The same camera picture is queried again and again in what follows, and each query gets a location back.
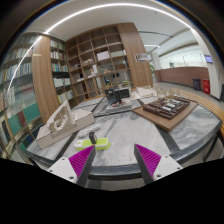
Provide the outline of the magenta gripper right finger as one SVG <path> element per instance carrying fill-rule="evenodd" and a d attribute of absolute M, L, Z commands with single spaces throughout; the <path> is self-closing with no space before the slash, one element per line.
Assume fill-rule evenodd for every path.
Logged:
<path fill-rule="evenodd" d="M 134 145 L 134 155 L 145 184 L 152 183 L 182 169 L 169 155 L 161 156 L 139 144 Z"/>

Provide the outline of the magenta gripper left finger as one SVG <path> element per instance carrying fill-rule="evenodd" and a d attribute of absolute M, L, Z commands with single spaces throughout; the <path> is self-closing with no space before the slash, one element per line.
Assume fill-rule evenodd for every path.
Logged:
<path fill-rule="evenodd" d="M 95 155 L 95 146 L 87 147 L 69 158 L 61 157 L 48 169 L 48 172 L 84 187 Z"/>

